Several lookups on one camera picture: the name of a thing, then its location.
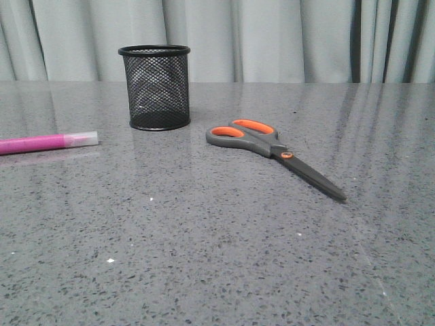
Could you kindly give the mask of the pink highlighter pen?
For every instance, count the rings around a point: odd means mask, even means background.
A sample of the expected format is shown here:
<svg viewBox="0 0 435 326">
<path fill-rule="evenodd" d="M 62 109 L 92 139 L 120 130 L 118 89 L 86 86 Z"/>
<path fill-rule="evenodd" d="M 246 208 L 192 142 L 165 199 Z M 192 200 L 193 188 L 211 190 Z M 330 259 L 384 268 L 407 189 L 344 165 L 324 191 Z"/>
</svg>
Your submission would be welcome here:
<svg viewBox="0 0 435 326">
<path fill-rule="evenodd" d="M 97 131 L 1 139 L 1 155 L 93 146 L 98 144 Z"/>
</svg>

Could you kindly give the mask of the black mesh pen holder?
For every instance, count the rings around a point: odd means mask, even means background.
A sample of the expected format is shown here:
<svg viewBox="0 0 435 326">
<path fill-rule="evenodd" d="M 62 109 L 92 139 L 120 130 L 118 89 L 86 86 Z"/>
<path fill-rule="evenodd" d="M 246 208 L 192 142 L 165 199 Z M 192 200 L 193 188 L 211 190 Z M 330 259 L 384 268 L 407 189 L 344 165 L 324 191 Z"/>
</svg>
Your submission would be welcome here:
<svg viewBox="0 0 435 326">
<path fill-rule="evenodd" d="M 127 46 L 123 58 L 130 126 L 173 130 L 190 123 L 188 55 L 179 45 Z"/>
</svg>

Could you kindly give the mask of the grey-green curtain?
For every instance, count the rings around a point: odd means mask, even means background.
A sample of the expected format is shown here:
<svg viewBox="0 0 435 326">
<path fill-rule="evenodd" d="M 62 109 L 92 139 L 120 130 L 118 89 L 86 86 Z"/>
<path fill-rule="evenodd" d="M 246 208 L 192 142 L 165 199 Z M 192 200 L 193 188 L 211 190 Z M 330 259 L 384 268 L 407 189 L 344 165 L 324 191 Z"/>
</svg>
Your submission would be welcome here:
<svg viewBox="0 0 435 326">
<path fill-rule="evenodd" d="M 194 82 L 432 83 L 433 1 L 2 1 L 1 79 L 124 79 L 185 45 Z"/>
</svg>

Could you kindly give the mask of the grey orange scissors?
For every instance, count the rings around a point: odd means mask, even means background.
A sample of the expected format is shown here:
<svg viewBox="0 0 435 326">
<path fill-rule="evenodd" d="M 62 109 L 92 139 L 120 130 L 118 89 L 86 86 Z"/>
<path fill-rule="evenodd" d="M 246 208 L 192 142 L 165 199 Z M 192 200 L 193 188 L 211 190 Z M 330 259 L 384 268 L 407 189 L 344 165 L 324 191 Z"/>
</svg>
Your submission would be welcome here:
<svg viewBox="0 0 435 326">
<path fill-rule="evenodd" d="M 341 202 L 347 199 L 333 182 L 297 158 L 279 140 L 278 132 L 272 126 L 255 120 L 233 120 L 227 126 L 208 129 L 206 140 L 211 145 L 245 149 L 272 158 L 327 196 Z"/>
</svg>

